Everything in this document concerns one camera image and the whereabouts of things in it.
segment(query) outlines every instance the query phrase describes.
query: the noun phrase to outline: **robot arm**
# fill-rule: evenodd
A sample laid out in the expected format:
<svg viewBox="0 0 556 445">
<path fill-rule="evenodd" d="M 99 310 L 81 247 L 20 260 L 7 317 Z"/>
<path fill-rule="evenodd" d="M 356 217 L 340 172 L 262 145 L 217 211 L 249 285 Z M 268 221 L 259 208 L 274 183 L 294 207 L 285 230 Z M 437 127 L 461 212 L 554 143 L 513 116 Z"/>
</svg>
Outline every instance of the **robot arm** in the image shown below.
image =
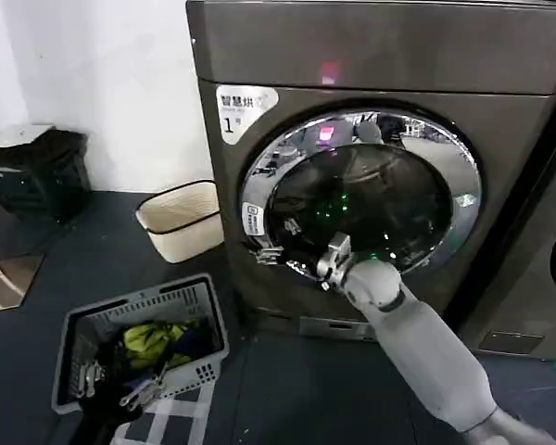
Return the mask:
<svg viewBox="0 0 556 445">
<path fill-rule="evenodd" d="M 556 445 L 546 432 L 497 406 L 480 362 L 429 305 L 414 297 L 393 265 L 379 260 L 355 263 L 349 236 L 337 234 L 317 272 L 366 317 L 426 410 L 468 443 Z"/>
</svg>

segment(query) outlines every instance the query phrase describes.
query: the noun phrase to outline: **laundry basket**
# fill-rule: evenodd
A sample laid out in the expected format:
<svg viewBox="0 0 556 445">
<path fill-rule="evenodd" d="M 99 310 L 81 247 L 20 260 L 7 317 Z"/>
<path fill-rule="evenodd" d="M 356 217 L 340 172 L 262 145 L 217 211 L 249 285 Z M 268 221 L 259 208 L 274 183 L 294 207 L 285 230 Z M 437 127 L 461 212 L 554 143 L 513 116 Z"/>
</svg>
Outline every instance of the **laundry basket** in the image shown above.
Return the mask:
<svg viewBox="0 0 556 445">
<path fill-rule="evenodd" d="M 150 197 L 138 206 L 136 219 L 168 262 L 187 260 L 224 240 L 216 185 L 209 180 Z"/>
<path fill-rule="evenodd" d="M 221 361 L 229 353 L 224 321 L 207 274 L 151 287 L 71 311 L 66 316 L 52 407 L 60 414 L 80 409 L 77 401 L 81 366 L 95 358 L 99 346 L 125 327 L 151 321 L 183 323 L 207 319 L 213 331 L 214 352 L 167 371 L 161 398 L 172 398 L 213 381 L 221 373 Z"/>
</svg>

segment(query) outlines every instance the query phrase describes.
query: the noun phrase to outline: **white sticker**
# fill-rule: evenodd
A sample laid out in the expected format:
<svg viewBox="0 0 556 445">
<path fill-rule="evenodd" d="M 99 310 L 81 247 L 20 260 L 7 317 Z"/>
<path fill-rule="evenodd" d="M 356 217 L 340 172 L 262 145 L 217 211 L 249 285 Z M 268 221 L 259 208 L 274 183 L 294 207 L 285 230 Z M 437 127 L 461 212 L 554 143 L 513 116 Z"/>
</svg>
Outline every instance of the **white sticker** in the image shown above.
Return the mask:
<svg viewBox="0 0 556 445">
<path fill-rule="evenodd" d="M 278 103 L 278 93 L 267 86 L 220 85 L 216 89 L 222 140 L 232 146 L 261 116 Z"/>
<path fill-rule="evenodd" d="M 265 235 L 262 207 L 244 202 L 241 208 L 241 219 L 243 220 L 243 229 L 247 235 Z"/>
</svg>

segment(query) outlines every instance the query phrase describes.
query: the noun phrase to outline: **gray washing machine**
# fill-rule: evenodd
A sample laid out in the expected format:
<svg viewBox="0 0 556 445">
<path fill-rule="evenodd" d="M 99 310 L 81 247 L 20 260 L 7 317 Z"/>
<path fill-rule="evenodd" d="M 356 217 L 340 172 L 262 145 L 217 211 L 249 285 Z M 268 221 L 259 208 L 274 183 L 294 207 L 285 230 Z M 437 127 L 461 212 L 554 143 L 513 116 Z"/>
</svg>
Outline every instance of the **gray washing machine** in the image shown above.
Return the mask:
<svg viewBox="0 0 556 445">
<path fill-rule="evenodd" d="M 488 252 L 503 261 L 460 333 L 475 350 L 556 359 L 556 154 L 528 201 L 510 248 Z"/>
<path fill-rule="evenodd" d="M 247 307 L 268 326 L 371 339 L 309 279 L 342 231 L 444 311 L 556 102 L 556 4 L 203 0 L 187 12 Z"/>
</svg>

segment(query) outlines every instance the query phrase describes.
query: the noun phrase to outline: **number 1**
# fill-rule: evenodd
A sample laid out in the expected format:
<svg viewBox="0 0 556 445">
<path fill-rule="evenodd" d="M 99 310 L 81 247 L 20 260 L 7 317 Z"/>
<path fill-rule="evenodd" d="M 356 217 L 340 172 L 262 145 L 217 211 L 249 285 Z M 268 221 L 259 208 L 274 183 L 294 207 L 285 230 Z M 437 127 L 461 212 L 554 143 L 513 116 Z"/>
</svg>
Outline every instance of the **number 1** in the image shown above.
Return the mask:
<svg viewBox="0 0 556 445">
<path fill-rule="evenodd" d="M 234 131 L 231 129 L 231 120 L 229 118 L 224 118 L 224 120 L 226 121 L 226 130 L 224 130 L 224 132 L 234 133 Z"/>
</svg>

